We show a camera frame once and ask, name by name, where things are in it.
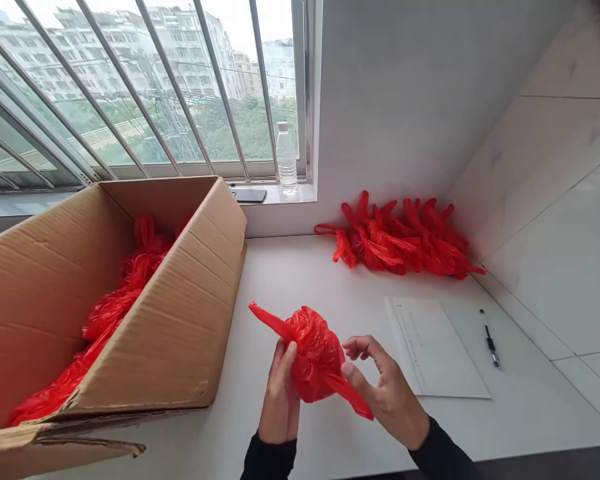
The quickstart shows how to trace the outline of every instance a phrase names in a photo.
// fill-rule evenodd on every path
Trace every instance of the black sleeve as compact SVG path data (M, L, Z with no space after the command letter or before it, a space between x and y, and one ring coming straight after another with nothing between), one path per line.
M251 437L245 470L240 480L286 480L293 468L295 449L298 440L280 445L262 442L258 432Z
M483 480L474 462L429 417L429 434L418 450L409 450L411 458L429 480Z

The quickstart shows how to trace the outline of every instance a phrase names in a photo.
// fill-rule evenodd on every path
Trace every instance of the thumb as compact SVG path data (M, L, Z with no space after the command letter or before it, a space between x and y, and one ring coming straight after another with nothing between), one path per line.
M350 362L345 362L340 367L340 370L356 392L358 392L367 403L371 403L374 388L369 384L362 372L358 370L358 367Z
M295 360L295 356L298 353L298 344L296 342L291 342L287 347L287 351L280 359L280 364L278 364L278 370L275 372L275 376L280 380L286 380L289 376L289 372L291 371L291 366L293 365L293 361Z

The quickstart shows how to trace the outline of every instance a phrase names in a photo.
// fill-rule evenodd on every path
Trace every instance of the white wall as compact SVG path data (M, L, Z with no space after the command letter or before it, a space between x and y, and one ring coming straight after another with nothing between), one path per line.
M478 280L600 412L600 17L579 5L448 200Z
M343 201L442 197L567 18L571 0L324 2L317 202L247 210L250 237Z

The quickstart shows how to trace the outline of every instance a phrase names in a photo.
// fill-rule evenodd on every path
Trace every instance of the sheet of paper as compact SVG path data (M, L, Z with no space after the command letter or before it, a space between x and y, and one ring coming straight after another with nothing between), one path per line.
M397 340L403 340L401 366L416 395L491 398L438 300L385 302Z

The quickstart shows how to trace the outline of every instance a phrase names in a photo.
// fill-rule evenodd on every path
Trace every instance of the black pen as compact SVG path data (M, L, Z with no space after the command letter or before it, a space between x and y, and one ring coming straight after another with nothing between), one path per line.
M491 352L491 358L493 359L493 364L496 367L500 367L500 358L498 358L498 352L495 350L495 344L493 343L493 339L489 334L489 327L485 325L485 330L487 331L487 346Z

